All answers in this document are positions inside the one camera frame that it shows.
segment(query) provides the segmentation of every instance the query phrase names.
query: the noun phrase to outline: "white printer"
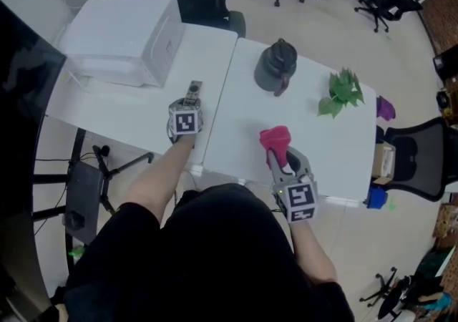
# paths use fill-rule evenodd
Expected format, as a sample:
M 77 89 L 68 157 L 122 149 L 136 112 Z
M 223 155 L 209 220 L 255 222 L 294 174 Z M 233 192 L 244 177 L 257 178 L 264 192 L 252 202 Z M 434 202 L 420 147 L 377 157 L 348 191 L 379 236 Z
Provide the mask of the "white printer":
M 184 29 L 177 0 L 88 0 L 59 49 L 74 74 L 163 87 Z

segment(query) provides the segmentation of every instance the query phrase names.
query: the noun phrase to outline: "green potted plant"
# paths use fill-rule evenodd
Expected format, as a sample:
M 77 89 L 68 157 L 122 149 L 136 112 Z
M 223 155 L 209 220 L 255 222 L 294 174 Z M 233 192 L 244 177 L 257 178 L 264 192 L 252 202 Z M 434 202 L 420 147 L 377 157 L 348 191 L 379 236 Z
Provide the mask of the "green potted plant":
M 334 118 L 348 103 L 355 107 L 358 106 L 358 101 L 364 103 L 358 77 L 350 69 L 343 68 L 338 74 L 331 73 L 329 94 L 330 97 L 325 97 L 318 103 L 318 116 L 330 114 Z

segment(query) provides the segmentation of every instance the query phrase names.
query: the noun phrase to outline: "black t-shirt sleeve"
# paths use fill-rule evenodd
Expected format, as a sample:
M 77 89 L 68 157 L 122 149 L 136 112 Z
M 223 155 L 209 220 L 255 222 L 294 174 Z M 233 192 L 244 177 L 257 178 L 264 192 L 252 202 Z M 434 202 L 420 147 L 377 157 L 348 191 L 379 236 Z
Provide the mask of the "black t-shirt sleeve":
M 160 231 L 156 217 L 126 203 L 87 247 L 69 276 L 64 303 L 72 322 L 115 321 L 115 306 L 131 275 L 154 258 Z
M 338 283 L 324 283 L 316 286 L 318 292 L 328 301 L 333 321 L 354 322 L 355 318 L 344 292 Z

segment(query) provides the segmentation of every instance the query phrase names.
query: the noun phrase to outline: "gray tile floor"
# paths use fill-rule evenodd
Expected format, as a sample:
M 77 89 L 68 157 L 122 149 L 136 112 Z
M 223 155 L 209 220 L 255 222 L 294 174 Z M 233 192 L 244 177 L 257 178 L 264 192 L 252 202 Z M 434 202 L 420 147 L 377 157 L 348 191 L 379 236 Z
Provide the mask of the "gray tile floor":
M 409 14 L 400 22 L 390 24 L 390 32 L 373 32 L 368 17 L 357 14 L 354 0 L 228 0 L 228 8 L 244 13 L 247 38 L 272 44 L 278 38 L 292 43 L 298 53 L 334 69 L 349 67 L 365 84 L 389 99 L 396 107 L 394 127 L 416 125 L 436 117 L 439 113 L 435 93 L 439 86 L 432 65 L 433 51 L 427 34 L 416 14 Z M 387 123 L 378 122 L 382 127 Z M 39 143 L 40 157 L 68 157 L 75 128 L 47 119 Z M 108 144 L 112 148 L 109 166 L 119 166 L 141 155 L 142 150 L 113 142 L 97 135 L 88 135 L 84 151 L 91 145 Z M 116 176 L 109 189 L 114 206 L 122 203 L 123 195 L 135 177 L 145 168 L 139 164 Z M 59 163 L 41 163 L 37 172 L 64 170 Z M 192 169 L 184 172 L 179 194 L 194 186 L 199 188 L 234 179 Z M 62 186 L 35 187 L 36 208 L 55 205 Z M 248 187 L 273 206 L 268 188 Z M 355 208 L 352 203 L 322 201 L 319 216 L 312 227 L 326 253 L 336 264 L 339 281 L 347 295 L 357 321 L 370 321 L 377 307 L 369 309 L 359 303 L 362 295 L 374 291 L 376 273 L 386 275 L 392 266 L 400 275 L 413 273 L 422 256 L 432 244 L 432 229 L 439 205 L 429 203 L 406 192 L 392 191 L 389 204 L 382 210 Z M 108 219 L 100 210 L 101 227 Z M 283 228 L 287 225 L 278 216 Z M 60 219 L 49 220 L 36 236 L 39 258 L 47 287 L 51 293 L 66 277 L 63 228 Z

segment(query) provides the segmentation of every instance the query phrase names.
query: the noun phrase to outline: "kettle handle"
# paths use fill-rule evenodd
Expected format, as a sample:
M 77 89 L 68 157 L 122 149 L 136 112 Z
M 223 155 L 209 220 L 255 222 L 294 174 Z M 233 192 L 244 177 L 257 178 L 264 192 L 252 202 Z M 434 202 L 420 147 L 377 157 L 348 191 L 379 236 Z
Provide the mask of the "kettle handle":
M 281 85 L 280 88 L 273 94 L 275 97 L 279 97 L 282 95 L 284 91 L 286 91 L 286 88 L 288 88 L 289 85 L 289 79 L 291 78 L 290 74 L 288 73 L 283 73 L 281 75 Z

